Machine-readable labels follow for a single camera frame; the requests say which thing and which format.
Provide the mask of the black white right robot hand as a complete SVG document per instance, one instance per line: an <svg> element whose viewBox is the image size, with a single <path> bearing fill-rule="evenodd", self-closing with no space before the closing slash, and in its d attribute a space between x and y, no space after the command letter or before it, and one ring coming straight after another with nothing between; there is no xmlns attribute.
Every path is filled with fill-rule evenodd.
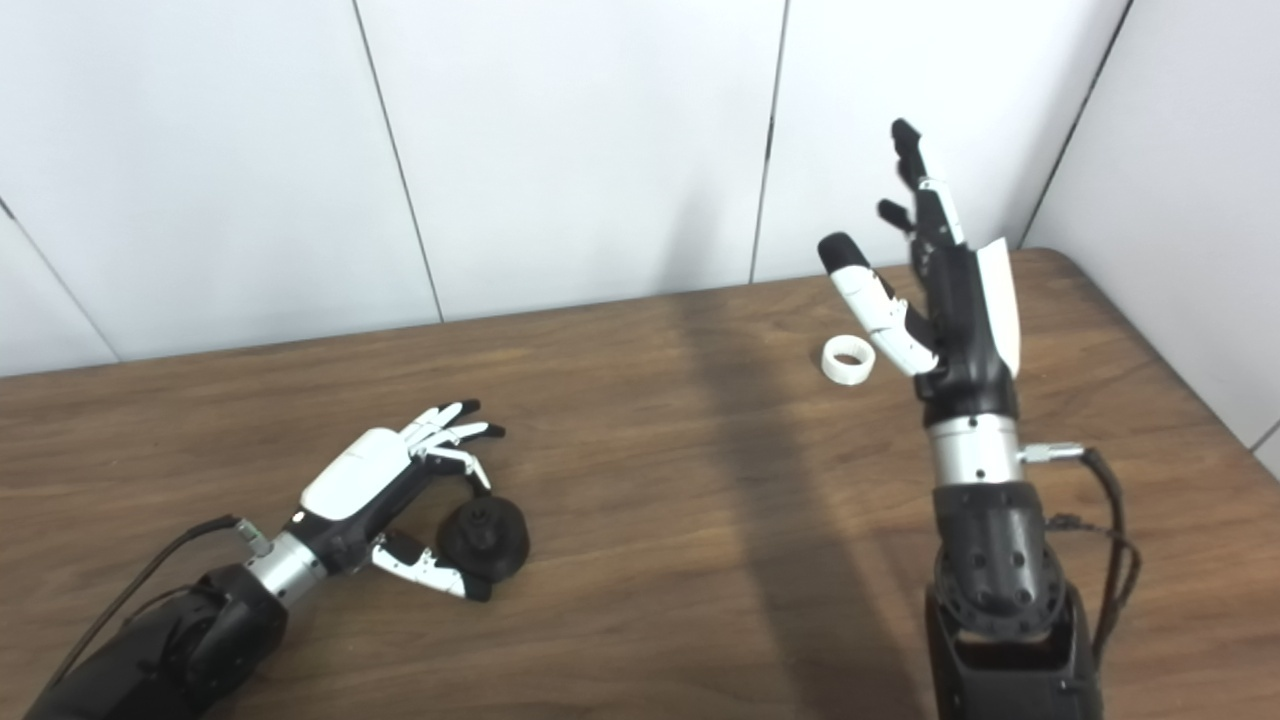
<svg viewBox="0 0 1280 720"><path fill-rule="evenodd" d="M819 241L820 263L870 342L911 378L924 427L979 415L1016 419L1021 332L1007 245L970 246L920 131L899 118L890 132L913 206L882 199L877 213L908 241L925 310L897 293L844 232Z"/></svg>

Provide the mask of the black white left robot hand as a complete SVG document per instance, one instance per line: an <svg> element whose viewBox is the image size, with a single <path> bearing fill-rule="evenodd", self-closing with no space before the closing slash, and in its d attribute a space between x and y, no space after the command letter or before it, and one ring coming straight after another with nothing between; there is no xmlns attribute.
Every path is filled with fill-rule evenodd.
<svg viewBox="0 0 1280 720"><path fill-rule="evenodd" d="M495 495L480 460L462 447L506 433L465 420L479 409L470 398L430 407L399 430L369 429L311 480L275 539L280 598L372 565L443 594L489 601L493 587L526 564L531 541L524 512ZM393 523L443 477L462 478L470 497L443 521L433 548Z"/></svg>

